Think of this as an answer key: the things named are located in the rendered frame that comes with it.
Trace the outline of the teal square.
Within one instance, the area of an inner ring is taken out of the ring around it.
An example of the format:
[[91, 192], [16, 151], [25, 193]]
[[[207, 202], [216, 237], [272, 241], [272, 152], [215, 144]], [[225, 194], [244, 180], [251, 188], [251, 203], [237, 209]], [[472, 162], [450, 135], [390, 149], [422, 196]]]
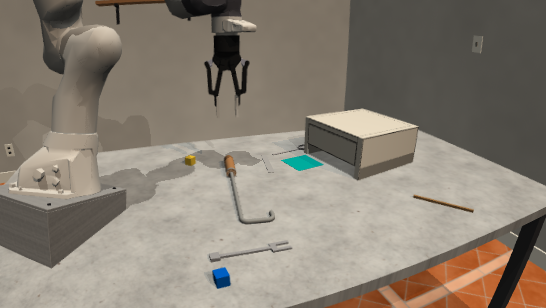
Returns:
[[298, 171], [324, 165], [307, 155], [281, 160]]

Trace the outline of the low beige cabinet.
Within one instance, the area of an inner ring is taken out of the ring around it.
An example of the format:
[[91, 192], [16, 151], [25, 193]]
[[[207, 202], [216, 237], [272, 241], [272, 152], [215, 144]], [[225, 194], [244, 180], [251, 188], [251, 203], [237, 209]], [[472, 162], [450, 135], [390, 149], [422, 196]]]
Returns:
[[335, 156], [361, 180], [412, 163], [418, 128], [365, 109], [306, 116], [304, 153]]

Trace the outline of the steel hook with wooden handle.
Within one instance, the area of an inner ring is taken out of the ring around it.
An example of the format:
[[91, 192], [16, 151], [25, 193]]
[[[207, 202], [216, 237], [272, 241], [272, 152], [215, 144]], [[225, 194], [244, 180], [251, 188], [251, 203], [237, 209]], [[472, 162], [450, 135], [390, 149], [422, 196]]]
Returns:
[[254, 223], [265, 223], [265, 222], [273, 221], [275, 219], [275, 214], [274, 214], [273, 210], [269, 211], [270, 217], [268, 217], [268, 218], [257, 218], [257, 219], [244, 219], [243, 218], [242, 209], [241, 209], [239, 196], [238, 196], [238, 192], [237, 192], [237, 187], [236, 187], [236, 183], [235, 183], [235, 178], [234, 178], [236, 176], [236, 169], [235, 169], [235, 164], [234, 164], [233, 157], [231, 155], [225, 156], [224, 162], [225, 162], [226, 174], [227, 174], [228, 177], [231, 178], [234, 198], [235, 198], [238, 217], [239, 217], [240, 222], [242, 222], [244, 224], [254, 224]]

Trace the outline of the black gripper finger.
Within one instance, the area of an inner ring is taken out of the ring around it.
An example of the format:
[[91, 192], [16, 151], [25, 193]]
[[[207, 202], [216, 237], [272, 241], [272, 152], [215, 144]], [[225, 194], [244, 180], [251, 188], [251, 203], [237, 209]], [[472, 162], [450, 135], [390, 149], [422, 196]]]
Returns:
[[236, 117], [239, 117], [239, 106], [240, 106], [240, 95], [243, 93], [246, 93], [246, 86], [247, 86], [247, 68], [249, 66], [249, 61], [244, 60], [241, 58], [241, 66], [242, 67], [242, 87], [239, 90], [236, 70], [233, 59], [230, 59], [230, 67], [231, 67], [231, 74], [233, 78], [234, 88], [235, 88], [235, 101], [236, 101]]
[[205, 67], [207, 69], [208, 93], [210, 95], [214, 96], [215, 107], [216, 107], [216, 111], [217, 111], [217, 118], [220, 118], [220, 116], [219, 116], [219, 89], [220, 89], [220, 84], [221, 84], [221, 79], [222, 79], [225, 60], [222, 59], [221, 62], [220, 62], [220, 67], [218, 69], [218, 75], [217, 75], [217, 80], [216, 80], [217, 82], [216, 82], [215, 91], [212, 90], [212, 78], [211, 78], [212, 63], [213, 63], [212, 59], [209, 60], [209, 61], [204, 62]]

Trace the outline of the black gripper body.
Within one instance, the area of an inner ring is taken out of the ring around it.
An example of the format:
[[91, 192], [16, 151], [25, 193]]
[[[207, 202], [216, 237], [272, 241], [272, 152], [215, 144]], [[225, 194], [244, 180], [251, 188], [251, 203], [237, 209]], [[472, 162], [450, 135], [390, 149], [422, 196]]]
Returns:
[[231, 71], [230, 59], [233, 59], [235, 68], [237, 67], [241, 61], [240, 35], [214, 36], [214, 56], [212, 60], [218, 69], [222, 59], [225, 60], [223, 71]]

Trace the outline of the small blue cube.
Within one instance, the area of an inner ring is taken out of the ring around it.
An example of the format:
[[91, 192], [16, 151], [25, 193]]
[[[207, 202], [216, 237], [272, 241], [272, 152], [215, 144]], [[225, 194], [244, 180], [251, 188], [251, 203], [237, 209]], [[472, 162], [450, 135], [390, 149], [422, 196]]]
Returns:
[[227, 286], [231, 286], [230, 285], [230, 275], [229, 275], [226, 267], [212, 270], [212, 272], [213, 272], [213, 281], [214, 281], [217, 289], [227, 287]]

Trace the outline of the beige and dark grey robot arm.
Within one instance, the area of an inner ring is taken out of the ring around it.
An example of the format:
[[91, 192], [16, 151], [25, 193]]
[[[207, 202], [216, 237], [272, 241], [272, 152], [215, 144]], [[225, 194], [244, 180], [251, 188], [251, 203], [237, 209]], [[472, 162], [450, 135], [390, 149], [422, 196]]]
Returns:
[[[43, 147], [21, 165], [9, 194], [59, 199], [95, 194], [102, 188], [97, 164], [99, 98], [120, 59], [122, 43], [112, 28], [83, 26], [83, 0], [33, 2], [41, 23], [44, 63], [64, 75], [52, 100], [51, 131], [43, 135]], [[241, 0], [165, 2], [181, 19], [211, 14], [217, 36], [256, 32], [256, 25], [242, 20]]]

